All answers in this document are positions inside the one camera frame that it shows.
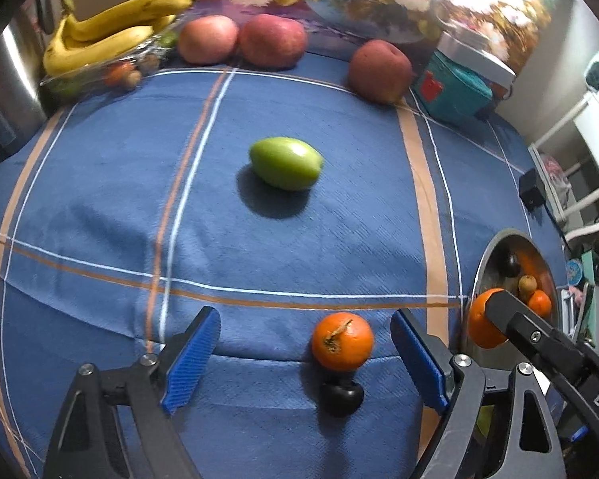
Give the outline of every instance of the white stripe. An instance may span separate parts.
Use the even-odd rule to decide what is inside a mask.
[[[64,123],[62,123],[62,126],[60,127],[60,129],[58,130],[58,133],[56,134],[56,136],[53,139],[53,142],[51,143],[51,146],[49,146],[49,149],[46,151],[42,161],[40,162],[40,166],[38,167],[38,169],[36,170],[36,174],[33,176],[33,179],[31,180],[31,185],[29,186],[29,189],[27,190],[27,194],[24,197],[24,201],[22,202],[22,206],[20,207],[20,211],[18,212],[18,217],[16,219],[16,224],[13,227],[13,237],[16,236],[17,232],[18,232],[18,225],[20,224],[20,220],[22,219],[22,213],[24,212],[25,207],[27,206],[27,201],[29,200],[29,196],[31,194],[31,191],[33,190],[33,186],[36,184],[36,180],[38,180],[38,176],[40,174],[40,171],[42,171],[43,166],[45,165],[46,159],[49,156],[49,153],[51,153],[51,150],[54,148],[54,146],[56,145],[56,141],[58,140],[58,138],[60,137],[60,135],[62,134],[62,131],[64,130],[64,126],[66,126],[67,121],[69,120],[69,118],[71,117],[73,111],[75,110],[75,107],[77,105],[73,105],[73,108],[71,108],[71,111],[69,111],[69,113],[67,114]],[[24,438],[22,437],[22,433],[20,432],[20,427],[18,426],[18,421],[16,419],[16,414],[13,411],[13,405],[11,404],[11,395],[9,394],[9,381],[7,380],[7,369],[4,363],[4,337],[3,337],[3,331],[4,331],[4,306],[5,306],[5,302],[6,302],[6,297],[7,297],[7,279],[9,277],[9,270],[11,268],[11,256],[13,255],[13,243],[10,244],[9,246],[9,257],[7,258],[7,267],[4,271],[4,285],[2,286],[2,308],[0,310],[0,358],[2,359],[2,375],[4,376],[4,391],[6,393],[7,396],[7,401],[9,403],[9,408],[11,410],[11,415],[13,416],[13,424],[16,427],[16,430],[18,431],[18,435],[20,436],[20,440],[24,440]],[[33,461],[31,461],[31,456],[29,455],[29,450],[27,449],[27,447],[24,447],[24,451],[27,454],[27,459],[29,459],[29,463],[31,464],[31,467],[33,468],[33,473],[37,476],[38,472],[36,471],[36,467],[35,465],[33,465]]]
[[[411,95],[415,100],[415,105],[417,109],[420,110],[420,113],[423,114],[422,109],[417,102],[417,97],[415,97],[415,93],[411,89]],[[464,296],[464,290],[461,283],[461,265],[459,263],[459,249],[457,248],[457,233],[455,231],[455,211],[453,209],[453,198],[450,196],[450,189],[448,188],[448,183],[446,182],[446,176],[444,174],[444,169],[441,166],[441,160],[439,159],[439,153],[437,151],[437,144],[435,144],[435,139],[432,136],[432,129],[430,128],[430,123],[428,122],[428,117],[424,116],[423,118],[426,121],[426,127],[428,128],[428,135],[430,136],[430,141],[432,142],[433,150],[435,151],[435,158],[437,159],[437,166],[439,167],[439,172],[441,173],[441,179],[444,182],[444,188],[446,189],[446,196],[448,197],[448,208],[450,209],[450,226],[453,234],[453,245],[455,246],[455,260],[457,261],[457,277],[459,280],[459,296]]]
[[[521,198],[519,198],[519,185],[517,183],[517,179],[515,178],[514,174],[512,174],[512,169],[510,169],[510,165],[508,164],[508,157],[506,157],[506,152],[503,150],[503,145],[500,142],[499,137],[497,137],[497,132],[492,127],[492,124],[490,123],[490,121],[486,121],[486,123],[488,124],[488,126],[490,126],[490,130],[492,130],[492,133],[495,136],[495,140],[497,141],[497,144],[499,145],[500,149],[502,150],[502,155],[503,155],[503,158],[505,158],[505,160],[506,160],[506,165],[508,165],[508,171],[510,171],[510,176],[512,176],[512,181],[514,182],[515,189],[517,190],[517,198],[519,200],[519,204],[521,205],[521,210],[524,211],[524,217],[526,218],[526,226],[528,227],[528,235],[530,236],[530,239],[532,239],[533,233],[530,230],[530,221],[528,219],[528,212],[526,212],[526,206],[521,201]]]
[[[40,462],[42,464],[44,464],[45,461],[36,453],[36,451],[33,450],[26,441],[24,441],[23,439],[20,439],[19,436],[15,432],[13,432],[13,430],[11,430],[11,427],[9,427],[7,425],[7,422],[5,422],[1,417],[0,417],[0,423],[4,427],[4,430],[8,430],[9,432],[11,432],[11,435],[14,437],[14,439],[16,439],[16,441],[19,441],[20,443],[22,443],[22,446],[28,448],[30,453],[32,453],[36,458],[38,458],[40,460]]]
[[[307,299],[459,299],[456,295],[426,295],[426,294],[377,294],[377,295],[329,295],[329,294],[303,294],[297,292],[272,292],[267,290],[244,290],[240,288],[223,288],[220,286],[211,286],[196,283],[195,281],[187,281],[186,279],[171,279],[173,282],[187,284],[205,288],[207,290],[216,290],[219,292],[234,292],[240,294],[254,295],[273,295],[284,297],[305,297]]]
[[[202,68],[200,68],[200,69],[197,69],[197,68],[188,68],[187,69],[187,68],[185,68],[185,69],[180,69],[180,70],[164,70],[162,72],[157,72],[156,74],[150,75],[148,77],[151,78],[151,77],[158,77],[158,76],[161,76],[161,75],[180,74],[180,73],[216,74],[216,73],[221,73],[221,72],[222,72],[222,70],[220,70],[220,69],[202,69]],[[338,85],[333,84],[333,83],[327,83],[325,81],[324,82],[321,82],[321,81],[311,81],[309,79],[302,79],[302,78],[293,77],[293,76],[289,76],[289,75],[271,74],[271,73],[265,73],[265,72],[245,72],[245,71],[241,71],[241,70],[238,70],[237,74],[238,75],[252,75],[252,76],[257,76],[257,77],[269,77],[271,79],[284,79],[284,80],[287,80],[287,81],[295,81],[297,83],[305,83],[305,84],[313,85],[313,86],[321,86],[321,87],[324,87],[324,88],[329,88],[329,89],[332,89],[332,90],[337,90],[337,91],[343,92],[345,94],[354,95],[354,92],[352,92],[352,91],[350,91],[350,90],[348,90],[346,88],[343,88],[343,87],[338,86]],[[466,140],[467,142],[470,142],[475,147],[481,149],[484,153],[487,153],[490,156],[492,156],[493,158],[496,158],[497,160],[499,160],[500,162],[507,164],[509,168],[513,168],[519,174],[524,174],[525,173],[525,171],[522,171],[519,167],[515,166],[514,164],[509,163],[507,160],[504,160],[502,157],[498,156],[497,154],[493,153],[489,149],[485,148],[483,145],[477,144],[473,140],[468,139],[468,137],[465,137],[464,135],[458,133],[457,131],[455,131],[451,127],[448,127],[446,124],[438,123],[438,121],[436,121],[432,117],[429,117],[428,115],[426,115],[420,109],[419,104],[417,104],[417,100],[415,100],[415,104],[417,105],[417,108],[419,109],[419,111],[413,110],[409,106],[399,107],[399,108],[406,108],[407,110],[412,111],[412,113],[416,114],[417,116],[422,117],[424,120],[431,121],[432,123],[437,124],[438,126],[446,128],[447,130],[451,131],[455,135],[458,135],[460,138]]]
[[[197,173],[197,168],[200,165],[200,160],[202,160],[202,153],[204,152],[204,148],[206,147],[206,142],[209,140],[209,135],[211,134],[211,129],[215,124],[215,119],[217,118],[218,110],[220,109],[220,105],[222,103],[222,99],[224,99],[224,95],[228,90],[228,86],[230,82],[233,81],[235,77],[235,73],[238,71],[238,67],[235,67],[233,71],[230,73],[224,84],[222,85],[222,90],[220,94],[215,99],[215,104],[213,105],[213,109],[211,112],[211,116],[209,117],[209,121],[206,124],[206,129],[202,135],[202,140],[200,140],[200,145],[197,148],[197,152],[195,153],[195,159],[193,160],[193,164],[191,166],[191,170],[188,173],[188,177],[186,178],[186,184],[184,185],[184,190],[182,191],[182,196],[180,197],[179,206],[177,207],[176,217],[173,221],[173,228],[171,229],[171,238],[169,240],[169,251],[167,252],[167,272],[166,272],[166,281],[164,283],[164,293],[162,297],[162,309],[160,312],[160,342],[164,344],[165,342],[165,329],[167,324],[167,313],[169,311],[169,294],[171,293],[171,280],[173,273],[173,258],[175,255],[175,247],[177,240],[177,233],[179,232],[180,223],[182,222],[182,216],[184,214],[184,207],[186,206],[186,201],[188,200],[188,195],[191,192],[191,186],[193,184],[193,178],[195,178],[195,174]]]
[[[122,274],[126,274],[126,275],[134,275],[134,276],[138,276],[138,277],[146,277],[146,278],[152,278],[153,274],[149,274],[149,273],[145,273],[145,272],[135,272],[134,270],[127,270],[125,268],[118,268],[117,266],[109,266],[109,265],[103,265],[103,264],[99,264],[99,263],[92,263],[90,261],[85,261],[84,259],[76,259],[75,257],[68,257],[65,255],[61,255],[61,254],[57,254],[55,252],[51,252],[50,250],[45,250],[44,248],[40,248],[39,246],[30,244],[30,243],[25,243],[24,241],[20,241],[20,240],[16,240],[10,236],[7,236],[6,234],[1,234],[0,233],[0,237],[7,239],[8,241],[11,241],[13,244],[17,244],[17,245],[21,245],[21,246],[25,246],[27,248],[30,248],[31,250],[35,250],[38,252],[41,252],[45,255],[49,255],[51,257],[56,257],[58,259],[64,260],[64,261],[70,261],[73,263],[78,263],[84,266],[89,266],[92,268],[99,268],[102,270],[109,270],[112,272],[118,272],[118,273],[122,273]],[[165,281],[167,280],[164,276],[160,276],[160,281]],[[359,295],[351,295],[351,294],[347,294],[347,295],[337,295],[337,294],[305,294],[305,293],[299,293],[299,292],[275,292],[275,291],[269,291],[269,290],[247,290],[247,289],[242,289],[242,288],[229,288],[229,287],[224,287],[224,286],[213,286],[213,285],[208,285],[208,284],[204,284],[204,283],[198,283],[196,281],[191,281],[189,279],[179,279],[179,278],[172,278],[171,282],[174,283],[182,283],[182,284],[186,284],[189,286],[194,286],[197,288],[202,288],[205,290],[215,290],[215,291],[219,291],[219,292],[228,292],[228,293],[238,293],[238,294],[251,294],[251,295],[272,295],[272,296],[283,296],[283,297],[304,297],[307,299],[465,299],[466,296],[456,296],[456,295],[426,295],[426,294],[371,294],[371,295],[363,295],[363,294],[359,294]]]

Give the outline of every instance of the apple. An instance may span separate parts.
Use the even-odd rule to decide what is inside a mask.
[[[413,79],[409,59],[383,40],[372,40],[359,47],[348,68],[348,84],[353,91],[381,104],[398,102]]]
[[[205,16],[182,28],[177,50],[191,64],[221,63],[235,51],[239,33],[240,27],[227,16]]]
[[[261,68],[295,66],[308,46],[308,36],[300,22],[259,14],[242,27],[240,50],[244,59]]]

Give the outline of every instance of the kiwi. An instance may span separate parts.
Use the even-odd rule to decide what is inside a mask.
[[[524,275],[519,279],[519,299],[528,302],[531,295],[537,290],[537,280],[532,275]]]

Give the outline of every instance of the bunch of bananas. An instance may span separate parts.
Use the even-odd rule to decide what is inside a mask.
[[[79,22],[73,0],[62,0],[62,18],[43,57],[50,76],[102,63],[135,48],[173,22],[193,0],[129,0]]]

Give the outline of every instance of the orange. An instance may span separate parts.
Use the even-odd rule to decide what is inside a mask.
[[[134,66],[130,61],[114,64],[107,69],[104,84],[109,87],[118,86],[133,70]]]
[[[506,342],[506,336],[490,322],[484,310],[486,309],[486,301],[495,292],[501,292],[503,288],[491,288],[479,295],[470,305],[468,312],[468,336],[479,347],[484,349],[492,349]]]
[[[533,310],[537,315],[543,318],[548,318],[550,312],[553,311],[553,303],[550,297],[543,290],[537,290],[528,301],[528,308]]]
[[[355,371],[371,356],[373,332],[369,323],[354,313],[334,313],[313,331],[311,350],[332,371]]]

